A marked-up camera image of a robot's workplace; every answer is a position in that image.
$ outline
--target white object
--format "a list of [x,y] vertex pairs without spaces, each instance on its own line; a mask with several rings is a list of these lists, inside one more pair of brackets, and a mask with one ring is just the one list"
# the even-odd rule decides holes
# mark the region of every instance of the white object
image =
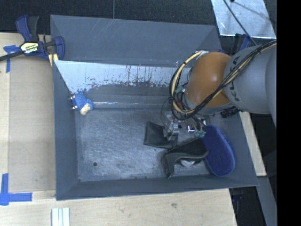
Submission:
[[69,208],[51,210],[51,226],[70,226]]

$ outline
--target gray bin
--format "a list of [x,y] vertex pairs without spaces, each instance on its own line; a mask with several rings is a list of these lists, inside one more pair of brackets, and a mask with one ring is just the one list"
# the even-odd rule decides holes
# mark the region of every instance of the gray bin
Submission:
[[[161,124],[161,109],[170,108],[162,104],[177,66],[197,49],[221,49],[214,26],[51,16],[51,35],[66,45],[64,61],[53,64],[57,200],[258,185],[238,114],[208,118],[234,147],[226,177],[203,161],[176,165],[167,179],[165,150],[143,145],[146,122]],[[71,109],[80,91],[95,103],[86,116]]]

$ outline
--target cable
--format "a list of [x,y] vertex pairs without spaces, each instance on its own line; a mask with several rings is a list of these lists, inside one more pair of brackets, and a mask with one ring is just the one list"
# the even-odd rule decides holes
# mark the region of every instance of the cable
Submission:
[[[271,48],[272,46],[275,46],[276,44],[277,44],[277,40],[274,40],[274,41],[271,41],[271,42],[260,45],[257,49],[255,49],[254,51],[249,53],[241,62],[239,62],[237,64],[237,66],[234,67],[233,70],[223,79],[223,81],[220,83],[220,85],[217,87],[217,89],[212,94],[210,94],[207,98],[205,98],[205,100],[201,104],[196,106],[194,109],[185,110],[185,108],[181,109],[177,104],[176,93],[174,92],[176,81],[177,81],[178,77],[180,76],[180,74],[181,74],[183,68],[185,67],[185,65],[189,61],[191,61],[193,58],[198,56],[200,53],[202,53],[202,51],[196,52],[195,54],[190,56],[178,68],[178,70],[174,73],[174,75],[173,75],[173,77],[170,81],[170,95],[171,95],[171,98],[173,100],[171,110],[172,110],[173,116],[176,119],[181,120],[181,121],[185,120],[185,119],[188,119],[190,117],[193,117],[196,113],[198,113],[201,109],[203,109],[212,99],[214,99],[228,84],[230,84],[234,79],[236,79],[247,68],[247,66],[252,62],[252,60],[257,55],[259,55],[261,52]],[[176,110],[180,114],[183,113],[184,117],[179,117],[174,112],[174,110]]]
[[246,35],[250,38],[250,40],[253,42],[254,45],[257,45],[257,43],[252,39],[252,37],[249,35],[249,33],[247,32],[247,30],[243,27],[243,25],[239,22],[239,20],[237,19],[237,17],[235,16],[235,14],[233,13],[232,9],[229,7],[229,5],[227,4],[226,0],[223,0],[224,3],[226,4],[227,8],[229,9],[230,13],[233,15],[233,17],[235,18],[236,22],[239,24],[239,26],[242,28],[242,30],[246,33]]

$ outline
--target wooden table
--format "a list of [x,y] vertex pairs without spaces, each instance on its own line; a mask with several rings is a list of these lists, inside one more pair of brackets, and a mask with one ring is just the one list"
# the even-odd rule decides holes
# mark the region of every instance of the wooden table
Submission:
[[[0,33],[0,56],[20,45],[17,33]],[[53,95],[50,63],[19,56],[0,62],[0,176],[9,192],[33,192],[32,202],[0,206],[0,225],[49,226],[52,208],[70,208],[71,226],[237,225],[228,189],[86,200],[55,200]],[[257,176],[266,171],[249,113],[240,114]]]

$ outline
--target scratch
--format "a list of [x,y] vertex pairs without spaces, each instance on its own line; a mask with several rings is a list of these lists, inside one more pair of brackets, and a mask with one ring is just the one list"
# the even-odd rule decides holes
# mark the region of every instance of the scratch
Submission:
[[90,37],[91,32],[94,30],[94,28],[96,27],[96,25],[100,22],[100,19],[97,20],[97,22],[95,23],[95,25],[93,26],[93,28],[90,30],[90,33],[88,35],[88,37]]

